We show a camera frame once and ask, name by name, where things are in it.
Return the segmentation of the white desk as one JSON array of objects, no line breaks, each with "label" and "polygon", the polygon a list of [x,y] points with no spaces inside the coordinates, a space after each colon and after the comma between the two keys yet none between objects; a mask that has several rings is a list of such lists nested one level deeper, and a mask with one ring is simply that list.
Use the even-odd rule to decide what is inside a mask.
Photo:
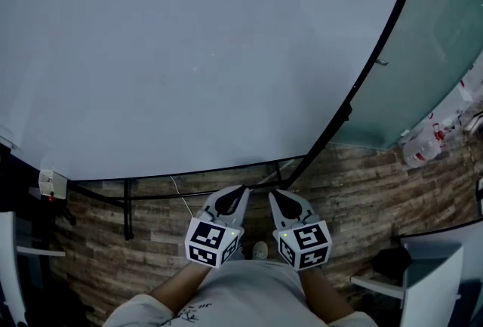
[{"label": "white desk", "polygon": [[399,243],[412,259],[399,285],[360,276],[350,282],[399,300],[399,327],[483,327],[483,217]]},{"label": "white desk", "polygon": [[66,257],[66,252],[18,246],[15,220],[13,211],[0,212],[0,286],[14,324],[26,325],[26,306],[20,285],[17,254]]}]

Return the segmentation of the frosted glass door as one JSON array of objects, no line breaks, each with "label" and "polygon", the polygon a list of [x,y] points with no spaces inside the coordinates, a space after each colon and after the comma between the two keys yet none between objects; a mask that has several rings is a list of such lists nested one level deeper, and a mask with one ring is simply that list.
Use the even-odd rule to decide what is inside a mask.
[{"label": "frosted glass door", "polygon": [[406,0],[332,141],[390,148],[455,87],[483,51],[483,0]]}]

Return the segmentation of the person's right forearm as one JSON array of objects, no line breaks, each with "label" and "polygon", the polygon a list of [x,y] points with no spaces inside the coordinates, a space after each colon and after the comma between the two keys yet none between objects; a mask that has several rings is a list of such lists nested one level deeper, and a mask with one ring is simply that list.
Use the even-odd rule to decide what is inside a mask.
[{"label": "person's right forearm", "polygon": [[330,284],[321,268],[298,273],[310,310],[323,322],[336,322],[354,313],[346,299]]}]

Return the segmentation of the white plastic bag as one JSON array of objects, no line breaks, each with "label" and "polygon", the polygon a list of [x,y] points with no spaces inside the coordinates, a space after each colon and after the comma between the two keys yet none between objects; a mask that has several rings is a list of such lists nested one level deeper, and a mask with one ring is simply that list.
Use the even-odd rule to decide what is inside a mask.
[{"label": "white plastic bag", "polygon": [[444,145],[445,133],[439,123],[426,125],[402,147],[405,164],[419,168],[438,156]]}]

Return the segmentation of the person's white printed shirt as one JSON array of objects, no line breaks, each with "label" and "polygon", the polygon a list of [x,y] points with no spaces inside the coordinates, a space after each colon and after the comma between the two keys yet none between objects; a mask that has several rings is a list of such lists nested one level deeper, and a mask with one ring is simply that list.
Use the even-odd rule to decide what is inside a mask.
[{"label": "person's white printed shirt", "polygon": [[208,274],[178,313],[150,295],[119,306],[103,327],[377,327],[366,313],[326,323],[308,307],[296,273],[271,261],[229,261]]}]

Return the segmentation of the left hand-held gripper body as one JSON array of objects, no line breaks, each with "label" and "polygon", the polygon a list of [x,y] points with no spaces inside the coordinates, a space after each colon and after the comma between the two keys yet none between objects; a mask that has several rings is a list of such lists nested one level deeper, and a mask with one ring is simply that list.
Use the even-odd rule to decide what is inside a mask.
[{"label": "left hand-held gripper body", "polygon": [[220,268],[239,247],[243,215],[222,215],[204,210],[189,223],[185,238],[186,258],[208,267]]}]

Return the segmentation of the white box with red button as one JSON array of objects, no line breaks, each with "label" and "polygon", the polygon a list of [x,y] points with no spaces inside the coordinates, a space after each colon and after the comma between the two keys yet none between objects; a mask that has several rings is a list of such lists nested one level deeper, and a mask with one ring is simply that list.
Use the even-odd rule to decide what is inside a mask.
[{"label": "white box with red button", "polygon": [[43,160],[40,164],[38,185],[43,196],[66,199],[69,165],[65,162]]}]

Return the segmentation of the white cartons with red labels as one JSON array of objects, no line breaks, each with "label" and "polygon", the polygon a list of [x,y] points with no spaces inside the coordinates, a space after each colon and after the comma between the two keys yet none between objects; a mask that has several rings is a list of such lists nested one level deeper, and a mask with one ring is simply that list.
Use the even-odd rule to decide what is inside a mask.
[{"label": "white cartons with red labels", "polygon": [[463,99],[461,115],[474,109],[477,104],[483,102],[483,79],[461,79],[457,89]]}]

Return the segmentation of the person's left forearm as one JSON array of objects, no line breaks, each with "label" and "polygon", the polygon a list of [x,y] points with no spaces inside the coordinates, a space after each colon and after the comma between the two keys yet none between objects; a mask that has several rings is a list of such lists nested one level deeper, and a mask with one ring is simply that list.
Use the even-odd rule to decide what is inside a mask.
[{"label": "person's left forearm", "polygon": [[155,287],[148,295],[164,304],[173,313],[179,313],[191,301],[210,271],[209,266],[191,262]]}]

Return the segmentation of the black bag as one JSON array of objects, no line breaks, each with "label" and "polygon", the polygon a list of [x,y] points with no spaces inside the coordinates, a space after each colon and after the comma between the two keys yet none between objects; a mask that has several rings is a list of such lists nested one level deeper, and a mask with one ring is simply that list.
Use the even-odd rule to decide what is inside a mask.
[{"label": "black bag", "polygon": [[410,254],[403,247],[384,249],[371,261],[376,273],[394,280],[400,280],[411,263]]}]

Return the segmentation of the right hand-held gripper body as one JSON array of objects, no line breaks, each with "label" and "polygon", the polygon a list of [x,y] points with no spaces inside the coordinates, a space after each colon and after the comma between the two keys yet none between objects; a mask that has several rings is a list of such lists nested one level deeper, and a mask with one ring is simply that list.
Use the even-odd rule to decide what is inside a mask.
[{"label": "right hand-held gripper body", "polygon": [[288,220],[272,216],[273,236],[282,259],[296,271],[325,264],[331,253],[332,239],[325,221],[312,212]]}]

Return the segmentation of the person's right shoe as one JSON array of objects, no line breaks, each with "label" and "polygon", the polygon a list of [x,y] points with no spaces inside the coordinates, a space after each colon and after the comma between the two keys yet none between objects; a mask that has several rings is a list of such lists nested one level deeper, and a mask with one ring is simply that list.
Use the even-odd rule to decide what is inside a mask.
[{"label": "person's right shoe", "polygon": [[264,241],[256,242],[252,248],[252,259],[257,261],[268,258],[268,245]]}]

